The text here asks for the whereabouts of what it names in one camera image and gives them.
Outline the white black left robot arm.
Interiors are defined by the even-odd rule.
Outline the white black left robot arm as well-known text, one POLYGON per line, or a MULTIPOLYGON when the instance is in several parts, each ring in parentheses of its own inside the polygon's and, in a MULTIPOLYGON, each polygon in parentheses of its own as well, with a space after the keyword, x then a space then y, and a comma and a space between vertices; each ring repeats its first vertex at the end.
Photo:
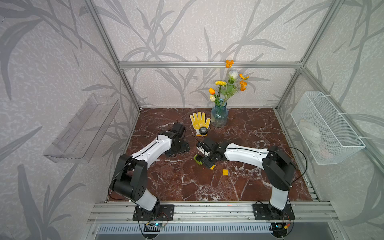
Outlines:
POLYGON ((156 212, 160 201, 147 190, 149 167, 163 154, 174 157, 189 150, 183 133, 162 132, 143 149, 119 157, 108 193, 114 192, 145 211, 156 212))

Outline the long green lego brick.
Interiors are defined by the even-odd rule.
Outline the long green lego brick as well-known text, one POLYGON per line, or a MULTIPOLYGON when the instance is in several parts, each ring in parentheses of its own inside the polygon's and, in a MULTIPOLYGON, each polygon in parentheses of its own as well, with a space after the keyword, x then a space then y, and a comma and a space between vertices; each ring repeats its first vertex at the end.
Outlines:
POLYGON ((202 156, 201 155, 199 155, 199 154, 196 154, 195 156, 194 156, 194 160, 195 160, 195 162, 198 164, 198 165, 202 165, 203 164, 203 162, 202 162, 202 156))

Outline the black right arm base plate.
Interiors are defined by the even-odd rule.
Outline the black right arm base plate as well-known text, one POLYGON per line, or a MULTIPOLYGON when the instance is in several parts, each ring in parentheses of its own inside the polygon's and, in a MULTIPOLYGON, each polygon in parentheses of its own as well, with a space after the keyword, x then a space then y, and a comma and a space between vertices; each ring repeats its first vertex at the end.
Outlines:
POLYGON ((283 210, 279 210, 270 204, 257 202, 252 205, 255 220, 259 221, 293 221, 296 219, 291 204, 286 204, 283 210))

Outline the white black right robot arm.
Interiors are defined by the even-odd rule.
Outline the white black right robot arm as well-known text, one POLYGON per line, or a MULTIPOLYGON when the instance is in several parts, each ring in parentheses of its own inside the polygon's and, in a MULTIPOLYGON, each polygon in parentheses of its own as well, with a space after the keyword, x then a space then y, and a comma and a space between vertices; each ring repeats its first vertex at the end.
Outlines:
POLYGON ((215 142, 199 142, 197 149, 203 154, 203 164, 208 168, 212 168, 219 161, 230 161, 245 163, 264 170, 272 185, 270 208, 279 211, 285 209, 296 167, 283 149, 277 146, 255 149, 234 143, 217 144, 215 142))

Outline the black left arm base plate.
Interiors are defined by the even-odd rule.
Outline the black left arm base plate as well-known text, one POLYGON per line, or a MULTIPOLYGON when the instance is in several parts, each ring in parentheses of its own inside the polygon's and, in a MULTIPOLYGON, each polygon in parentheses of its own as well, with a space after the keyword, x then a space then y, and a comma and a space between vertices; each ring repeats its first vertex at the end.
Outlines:
POLYGON ((156 204, 154 209, 149 211, 144 208, 135 207, 133 221, 172 221, 175 213, 175 205, 156 204))

